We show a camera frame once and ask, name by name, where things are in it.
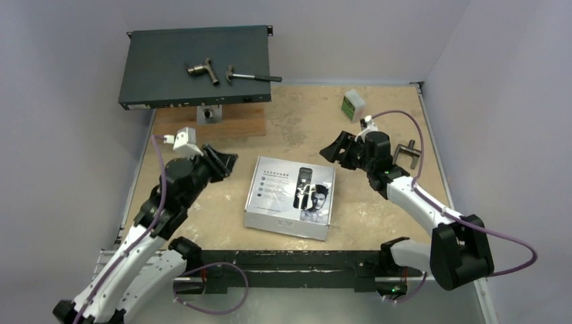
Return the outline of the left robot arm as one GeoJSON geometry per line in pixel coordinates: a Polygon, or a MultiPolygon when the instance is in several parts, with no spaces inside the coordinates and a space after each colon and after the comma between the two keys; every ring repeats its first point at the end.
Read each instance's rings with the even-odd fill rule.
{"type": "Polygon", "coordinates": [[[160,288],[201,267],[200,248],[175,239],[155,263],[149,260],[187,219],[188,209],[211,183],[228,178],[238,159],[205,144],[194,157],[163,163],[159,184],[141,206],[121,246],[92,282],[73,300],[53,309],[60,323],[131,323],[160,288]]]}

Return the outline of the white hair clipper kit box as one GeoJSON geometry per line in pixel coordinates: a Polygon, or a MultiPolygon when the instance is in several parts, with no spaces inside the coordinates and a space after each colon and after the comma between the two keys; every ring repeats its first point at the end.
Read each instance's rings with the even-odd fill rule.
{"type": "Polygon", "coordinates": [[[333,214],[335,180],[334,167],[259,156],[244,225],[325,241],[333,214]]]}

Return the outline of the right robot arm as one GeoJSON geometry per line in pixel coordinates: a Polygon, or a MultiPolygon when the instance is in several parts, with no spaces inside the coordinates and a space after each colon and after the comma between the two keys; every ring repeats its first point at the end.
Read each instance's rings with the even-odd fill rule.
{"type": "Polygon", "coordinates": [[[484,222],[476,215],[462,216],[414,183],[393,161],[387,134],[374,131],[359,138],[342,131],[319,153],[344,169],[364,171],[373,191],[401,207],[430,234],[429,244],[407,237],[381,244],[377,263],[384,273],[414,268],[433,276],[447,291],[494,273],[484,222]]]}

